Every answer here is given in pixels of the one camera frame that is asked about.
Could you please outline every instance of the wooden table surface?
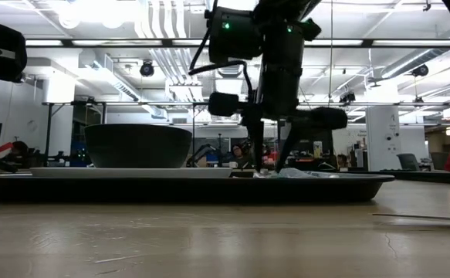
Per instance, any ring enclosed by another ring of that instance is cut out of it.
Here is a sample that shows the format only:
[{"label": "wooden table surface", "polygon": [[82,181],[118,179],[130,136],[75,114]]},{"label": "wooden table surface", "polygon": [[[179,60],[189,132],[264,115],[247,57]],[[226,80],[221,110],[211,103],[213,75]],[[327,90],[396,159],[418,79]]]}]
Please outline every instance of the wooden table surface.
[{"label": "wooden table surface", "polygon": [[450,277],[450,185],[358,205],[4,205],[2,277]]}]

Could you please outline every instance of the black bowl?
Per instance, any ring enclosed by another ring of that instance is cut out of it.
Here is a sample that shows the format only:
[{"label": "black bowl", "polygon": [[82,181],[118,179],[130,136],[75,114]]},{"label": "black bowl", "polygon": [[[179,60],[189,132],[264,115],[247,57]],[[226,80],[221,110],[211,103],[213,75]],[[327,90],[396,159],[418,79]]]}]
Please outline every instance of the black bowl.
[{"label": "black bowl", "polygon": [[181,168],[192,133],[150,124],[88,126],[87,151],[97,168]]}]

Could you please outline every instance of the white plate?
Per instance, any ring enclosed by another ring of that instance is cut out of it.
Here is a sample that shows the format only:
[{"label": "white plate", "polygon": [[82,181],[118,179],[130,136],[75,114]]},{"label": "white plate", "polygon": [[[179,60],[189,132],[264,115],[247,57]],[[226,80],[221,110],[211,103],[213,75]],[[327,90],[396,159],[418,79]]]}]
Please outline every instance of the white plate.
[{"label": "white plate", "polygon": [[227,178],[231,168],[31,168],[41,178]]}]

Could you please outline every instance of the chair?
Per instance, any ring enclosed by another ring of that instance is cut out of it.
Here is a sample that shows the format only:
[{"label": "chair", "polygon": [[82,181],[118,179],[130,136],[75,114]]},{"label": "chair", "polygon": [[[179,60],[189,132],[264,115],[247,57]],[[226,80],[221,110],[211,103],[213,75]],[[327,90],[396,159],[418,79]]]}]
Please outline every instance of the chair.
[{"label": "chair", "polygon": [[410,171],[420,171],[417,158],[414,154],[398,154],[401,169]]},{"label": "chair", "polygon": [[448,160],[448,153],[445,152],[435,152],[431,153],[432,163],[434,164],[435,170],[444,170],[444,165]]}]

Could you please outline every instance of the ceiling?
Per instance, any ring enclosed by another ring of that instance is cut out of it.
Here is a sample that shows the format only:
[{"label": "ceiling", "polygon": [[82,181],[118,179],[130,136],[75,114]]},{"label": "ceiling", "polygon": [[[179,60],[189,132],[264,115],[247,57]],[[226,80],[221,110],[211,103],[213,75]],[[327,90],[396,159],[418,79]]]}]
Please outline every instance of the ceiling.
[{"label": "ceiling", "polygon": [[[89,11],[78,12],[81,22],[72,29],[64,28],[60,21],[65,21],[66,15],[72,14],[73,5],[69,2],[86,2]],[[205,34],[205,20],[203,11],[206,0],[148,0],[148,11],[140,7],[138,0],[18,0],[0,1],[0,23],[22,32],[27,39],[136,39],[139,38],[134,22],[148,19],[154,37],[170,37],[164,30],[165,5],[171,9],[171,31],[177,35],[182,29],[177,28],[177,14],[183,4],[183,31],[188,38],[201,39]],[[161,34],[155,30],[154,7],[159,4],[159,27]],[[253,7],[255,0],[220,0],[219,5],[246,8]],[[450,30],[450,14],[444,4],[438,0],[431,1],[431,9],[423,11],[425,0],[336,0],[322,1],[310,14],[310,17],[320,25],[322,33],[318,38],[336,39],[444,39]],[[103,21],[111,19],[123,21],[120,27],[109,29]],[[77,60],[81,49],[28,49],[29,57],[49,58],[67,68],[78,76],[77,95],[89,95],[98,100],[118,101],[120,93],[112,84],[103,78],[95,78],[89,74],[82,63],[65,62],[65,59]],[[190,56],[195,49],[190,48]],[[303,55],[303,75],[300,80],[299,98],[301,101],[327,102],[332,93],[333,101],[339,100],[340,93],[346,90],[354,91],[357,101],[367,99],[367,91],[372,90],[367,77],[378,71],[394,65],[408,55],[417,55],[423,51],[419,49],[318,49],[305,48]],[[108,55],[113,60],[113,71],[130,88],[144,100],[168,101],[171,100],[171,90],[167,80],[156,61],[153,61],[155,73],[151,77],[142,77],[139,74],[140,65],[146,59],[153,60],[149,49],[142,48],[106,48],[95,49],[94,53],[99,60]],[[182,63],[170,52],[168,59],[174,60],[178,68]],[[207,50],[201,54],[197,65],[208,64]],[[257,86],[259,78],[260,58],[249,61],[248,70],[252,84]],[[430,95],[428,101],[450,100],[450,90],[439,93],[450,84],[450,51],[426,62],[429,74],[426,77],[400,75],[385,83],[398,86],[399,100],[412,101],[417,95]],[[235,82],[223,81],[216,72],[203,73],[197,80],[201,84],[201,94],[205,99],[209,94],[225,86],[226,93],[246,94],[245,82],[240,76]],[[174,100],[182,101],[174,95]],[[413,108],[401,108],[411,111]],[[443,107],[429,109],[439,112]],[[353,112],[352,118],[359,117],[360,113]]]}]

